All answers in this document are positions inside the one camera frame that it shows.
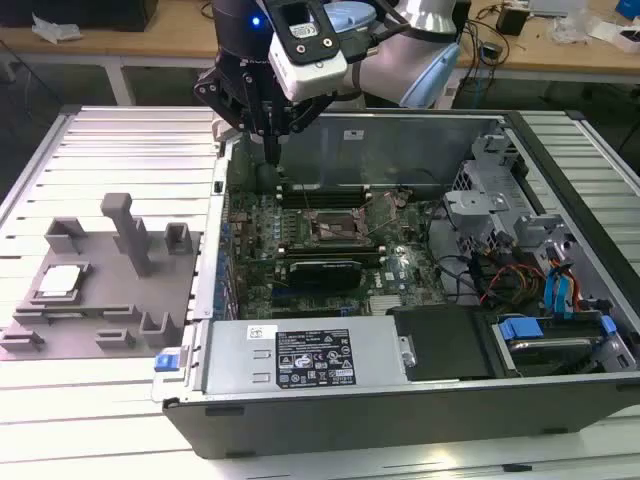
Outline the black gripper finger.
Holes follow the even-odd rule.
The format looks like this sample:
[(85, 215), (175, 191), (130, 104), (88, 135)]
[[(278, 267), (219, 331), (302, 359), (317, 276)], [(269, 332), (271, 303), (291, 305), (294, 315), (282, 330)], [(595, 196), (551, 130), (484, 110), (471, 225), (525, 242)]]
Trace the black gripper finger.
[(280, 138), (300, 133), (308, 127), (335, 99), (335, 93), (322, 94), (301, 102), (285, 98), (283, 93), (273, 99), (273, 162), (281, 155)]
[(266, 163), (274, 162), (274, 135), (259, 90), (259, 77), (250, 68), (225, 72), (211, 68), (194, 87), (196, 96), (231, 127), (262, 141)]

